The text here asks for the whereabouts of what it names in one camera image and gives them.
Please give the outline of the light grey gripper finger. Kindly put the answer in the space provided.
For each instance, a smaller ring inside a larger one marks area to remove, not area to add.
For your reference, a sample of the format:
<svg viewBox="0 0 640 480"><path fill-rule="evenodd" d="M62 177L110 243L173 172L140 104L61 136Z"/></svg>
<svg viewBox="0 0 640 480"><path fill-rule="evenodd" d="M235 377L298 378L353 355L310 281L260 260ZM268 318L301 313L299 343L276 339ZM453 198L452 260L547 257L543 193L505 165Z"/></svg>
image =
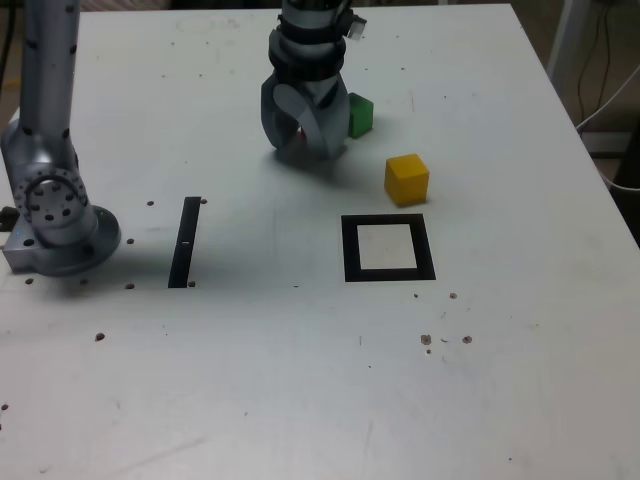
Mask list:
<svg viewBox="0 0 640 480"><path fill-rule="evenodd" d="M300 116L307 110L305 98L291 85L271 74L261 87L261 122L271 145L280 150L295 137Z"/></svg>

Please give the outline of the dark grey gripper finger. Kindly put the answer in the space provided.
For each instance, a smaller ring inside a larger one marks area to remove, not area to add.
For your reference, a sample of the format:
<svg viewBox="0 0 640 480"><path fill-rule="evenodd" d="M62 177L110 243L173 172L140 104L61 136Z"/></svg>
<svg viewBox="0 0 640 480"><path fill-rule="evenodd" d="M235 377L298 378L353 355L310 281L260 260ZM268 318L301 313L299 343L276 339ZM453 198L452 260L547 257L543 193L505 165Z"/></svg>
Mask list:
<svg viewBox="0 0 640 480"><path fill-rule="evenodd" d="M349 129L349 98L342 79L323 96L304 92L306 108L299 124L306 136L306 146L318 159L334 159L344 144Z"/></svg>

